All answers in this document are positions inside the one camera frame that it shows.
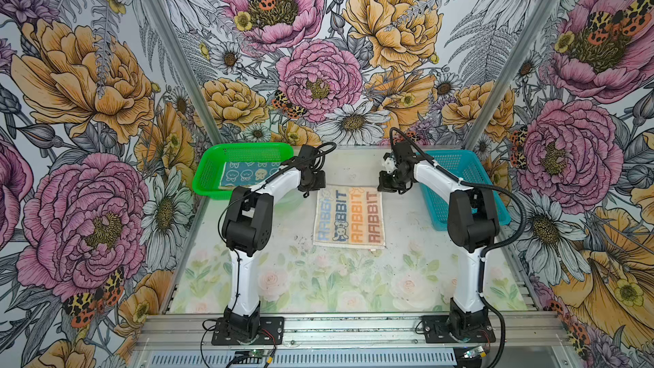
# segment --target wall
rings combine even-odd
[[[228,142],[461,145],[538,0],[163,1]]]
[[[561,0],[511,85],[510,134],[476,145],[527,203],[521,261],[593,367],[654,366],[652,4]]]
[[[0,358],[125,367],[182,256],[206,134],[138,5],[0,13]]]

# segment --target plastic basket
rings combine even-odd
[[[225,200],[232,191],[218,189],[225,162],[282,162],[294,155],[293,148],[283,142],[221,143],[209,148],[193,176],[193,190],[198,195]]]
[[[434,157],[438,165],[444,167],[456,176],[462,177],[468,182],[477,182],[479,184],[490,184],[491,179],[488,177],[486,170],[481,166],[479,158],[472,151],[467,150],[440,150],[440,151],[426,151],[429,155]],[[440,196],[434,193],[425,185],[420,185],[424,201],[427,204],[429,215],[432,218],[432,225],[434,229],[439,231],[447,230],[447,212],[449,205]],[[511,222],[511,216],[506,210],[504,203],[500,199],[497,192],[495,195],[495,204],[497,206],[498,217],[500,218],[500,225],[508,225]]]

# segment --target floral tabletop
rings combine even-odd
[[[337,150],[327,157],[329,184],[374,185],[386,150]],[[211,200],[178,282],[170,310],[222,313],[232,265],[217,233],[227,201]],[[289,193],[275,205],[273,236],[260,255],[262,312],[444,311],[454,294],[457,248],[431,226],[422,193],[383,194],[387,248],[314,246],[316,195]],[[489,253],[486,292],[501,310],[526,310],[503,253]]]

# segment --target metal post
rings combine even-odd
[[[536,4],[532,17],[530,17],[525,23],[525,28],[518,37],[518,41],[511,49],[509,58],[506,61],[506,64],[504,64],[500,76],[495,80],[495,85],[490,91],[486,104],[484,104],[484,107],[479,112],[479,117],[475,120],[472,128],[470,128],[470,132],[468,133],[464,144],[465,149],[472,150],[472,147],[478,141],[479,136],[484,132],[484,129],[495,112],[495,109],[500,105],[500,101],[502,101],[504,94],[506,94],[506,91],[509,89],[509,85],[515,76],[515,72],[520,68],[520,64],[527,56],[529,45],[534,42],[536,34],[543,27],[545,20],[552,10],[552,6],[559,5],[559,1],[560,0],[539,0]]]
[[[186,91],[191,97],[193,106],[196,108],[200,119],[205,125],[209,140],[214,145],[218,143],[224,143],[218,131],[218,127],[215,125],[213,116],[208,111],[207,103],[205,102],[204,97],[200,93],[200,88],[198,86],[198,79],[196,78],[191,65],[186,59],[184,50],[177,40],[177,35],[175,33],[175,27],[173,23],[168,18],[168,9],[163,4],[161,0],[141,0],[143,6],[148,13],[148,21],[153,27],[156,27],[156,31],[163,42],[163,45],[166,46],[168,50],[168,55],[170,56],[177,72],[179,73],[182,82]]]

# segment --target table surface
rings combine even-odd
[[[338,149],[324,165],[328,184],[377,185],[388,150]],[[290,192],[275,205],[273,233],[260,255],[261,312],[437,312],[449,309],[457,248],[434,230],[420,187],[382,194],[386,249],[313,245],[316,193]],[[169,313],[220,314],[230,297],[232,266],[217,232],[227,200],[210,200]],[[499,310],[526,310],[501,250],[488,255],[486,298]]]

